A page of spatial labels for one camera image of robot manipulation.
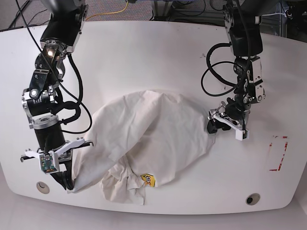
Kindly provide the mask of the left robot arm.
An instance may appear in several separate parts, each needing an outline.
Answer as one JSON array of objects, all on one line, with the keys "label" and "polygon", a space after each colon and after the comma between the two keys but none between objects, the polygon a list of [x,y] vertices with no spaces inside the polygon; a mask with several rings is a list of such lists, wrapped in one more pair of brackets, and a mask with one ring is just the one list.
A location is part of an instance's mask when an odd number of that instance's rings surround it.
[{"label": "left robot arm", "polygon": [[[209,111],[207,131],[215,134],[219,129],[235,130],[237,140],[249,137],[247,129],[251,106],[265,99],[265,90],[261,76],[261,60],[258,56],[263,51],[260,35],[261,16],[243,11],[237,0],[228,0],[223,6],[224,22],[229,41],[212,46],[206,56],[207,69],[220,83],[230,89],[220,94],[209,93],[201,78],[201,88],[210,97],[219,97],[231,92],[234,97],[228,97],[216,109]],[[232,49],[235,60],[232,62],[233,71],[237,75],[236,83],[224,79],[214,70],[211,63],[213,52],[222,47]]]}]

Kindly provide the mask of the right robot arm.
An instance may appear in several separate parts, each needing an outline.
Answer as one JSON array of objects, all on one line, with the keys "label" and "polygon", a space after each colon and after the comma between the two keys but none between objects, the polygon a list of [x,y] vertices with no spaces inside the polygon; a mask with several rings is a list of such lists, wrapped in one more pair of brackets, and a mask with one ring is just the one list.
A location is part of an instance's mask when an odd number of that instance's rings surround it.
[{"label": "right robot arm", "polygon": [[[81,132],[75,141],[65,139],[62,125],[76,121],[83,104],[83,82],[72,59],[72,53],[82,33],[88,5],[83,0],[45,0],[50,20],[40,41],[29,87],[22,94],[22,106],[29,126],[35,131],[37,150],[27,149],[21,160],[37,158],[43,173],[49,174],[65,190],[72,190],[72,155],[75,149],[92,145]],[[79,95],[64,101],[62,85],[65,74],[64,59],[68,59],[79,85]]]}]

